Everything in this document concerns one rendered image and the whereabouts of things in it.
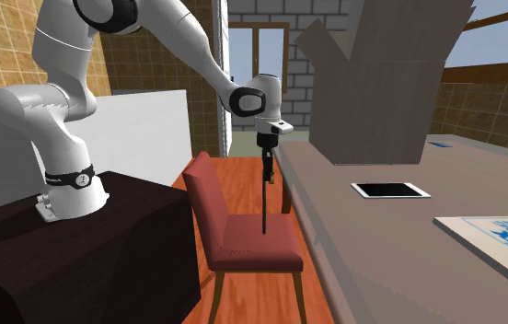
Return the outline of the dark robot stand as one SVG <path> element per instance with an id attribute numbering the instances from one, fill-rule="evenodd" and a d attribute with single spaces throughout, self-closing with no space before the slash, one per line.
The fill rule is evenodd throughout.
<path id="1" fill-rule="evenodd" d="M 201 297 L 185 191 L 107 171 L 105 206 L 47 223 L 0 206 L 0 324 L 182 324 Z"/>

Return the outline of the red upholstered wooden chair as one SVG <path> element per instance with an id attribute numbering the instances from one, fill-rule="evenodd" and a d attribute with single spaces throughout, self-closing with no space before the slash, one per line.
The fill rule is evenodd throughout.
<path id="1" fill-rule="evenodd" d="M 206 152 L 182 171 L 208 268 L 215 273 L 208 324 L 214 324 L 229 272 L 290 273 L 302 324 L 307 324 L 301 273 L 304 261 L 288 214 L 230 214 Z"/>

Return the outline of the wooden-framed window in brick wall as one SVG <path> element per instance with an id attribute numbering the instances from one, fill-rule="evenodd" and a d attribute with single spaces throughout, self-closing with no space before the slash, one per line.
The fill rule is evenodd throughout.
<path id="1" fill-rule="evenodd" d="M 230 75 L 239 83 L 258 74 L 278 76 L 285 94 L 289 29 L 287 22 L 230 22 Z"/>

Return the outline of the flat white box, blue print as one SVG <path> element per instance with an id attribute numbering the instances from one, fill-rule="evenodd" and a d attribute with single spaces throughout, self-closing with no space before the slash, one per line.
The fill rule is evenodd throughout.
<path id="1" fill-rule="evenodd" d="M 508 279 L 508 216 L 435 217 L 433 223 Z"/>

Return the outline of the large open grey-brown box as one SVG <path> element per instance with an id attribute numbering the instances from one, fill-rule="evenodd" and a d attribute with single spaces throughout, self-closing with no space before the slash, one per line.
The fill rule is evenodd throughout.
<path id="1" fill-rule="evenodd" d="M 350 0 L 348 28 L 295 40 L 314 68 L 310 143 L 334 165 L 417 164 L 474 0 Z"/>

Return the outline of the large wooden-framed window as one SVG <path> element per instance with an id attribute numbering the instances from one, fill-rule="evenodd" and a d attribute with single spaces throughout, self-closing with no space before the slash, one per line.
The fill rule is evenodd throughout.
<path id="1" fill-rule="evenodd" d="M 442 81 L 508 84 L 508 0 L 473 0 L 473 6 L 445 61 Z"/>

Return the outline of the grey-brown table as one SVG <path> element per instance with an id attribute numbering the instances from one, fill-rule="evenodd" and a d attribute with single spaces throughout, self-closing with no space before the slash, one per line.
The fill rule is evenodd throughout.
<path id="1" fill-rule="evenodd" d="M 508 324 L 508 279 L 433 223 L 508 215 L 508 148 L 433 135 L 417 165 L 336 166 L 307 142 L 276 158 L 336 324 Z M 388 182 L 431 198 L 352 187 Z"/>

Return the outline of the white tablet with black screen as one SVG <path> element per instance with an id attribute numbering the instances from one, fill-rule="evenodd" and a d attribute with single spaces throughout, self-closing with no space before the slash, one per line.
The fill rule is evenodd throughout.
<path id="1" fill-rule="evenodd" d="M 412 183 L 353 183 L 352 187 L 365 199 L 431 198 L 431 195 Z"/>

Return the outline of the thin black rod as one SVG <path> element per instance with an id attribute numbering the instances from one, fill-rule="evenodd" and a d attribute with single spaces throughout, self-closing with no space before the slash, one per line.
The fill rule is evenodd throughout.
<path id="1" fill-rule="evenodd" d="M 262 185 L 261 185 L 261 206 L 262 206 L 262 216 L 261 216 L 261 233 L 262 235 L 266 234 L 266 219 L 267 219 L 267 191 L 266 191 L 267 181 L 262 177 Z"/>

